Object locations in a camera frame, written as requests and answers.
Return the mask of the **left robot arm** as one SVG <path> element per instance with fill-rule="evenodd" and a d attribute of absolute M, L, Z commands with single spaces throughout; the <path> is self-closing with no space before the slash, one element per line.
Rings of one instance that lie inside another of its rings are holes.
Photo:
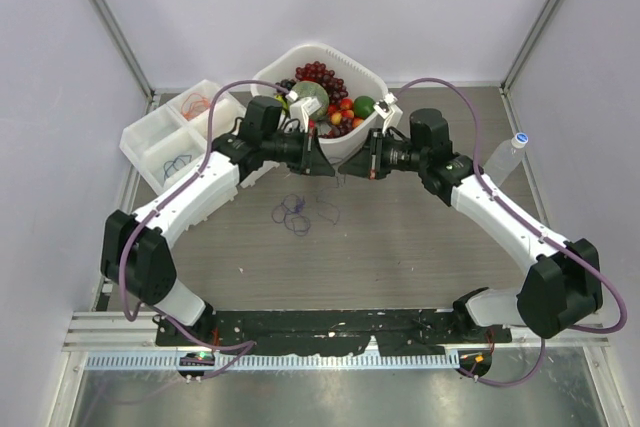
<path fill-rule="evenodd" d="M 299 175 L 332 176 L 310 116 L 321 107 L 315 97 L 301 98 L 289 112 L 296 128 L 280 127 L 281 103 L 256 96 L 238 127 L 210 144 L 202 162 L 176 184 L 133 214 L 121 210 L 106 220 L 100 270 L 121 295 L 133 295 L 173 323 L 193 346 L 213 339 L 213 307 L 177 277 L 171 248 L 209 207 L 266 162 L 287 165 Z"/>

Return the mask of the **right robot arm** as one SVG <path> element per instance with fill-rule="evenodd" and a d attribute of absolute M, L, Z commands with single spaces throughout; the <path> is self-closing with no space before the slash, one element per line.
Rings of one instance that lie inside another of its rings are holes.
<path fill-rule="evenodd" d="M 480 288 L 459 298 L 451 318 L 457 338 L 472 342 L 489 326 L 526 326 L 543 339 L 596 313 L 603 304 L 601 281 L 586 264 L 599 266 L 585 239 L 570 242 L 545 228 L 477 176 L 471 158 L 454 151 L 449 126 L 436 109 L 409 118 L 410 135 L 373 129 L 364 145 L 339 168 L 343 175 L 381 180 L 391 172 L 414 172 L 423 187 L 465 215 L 496 241 L 524 272 L 521 287 Z"/>

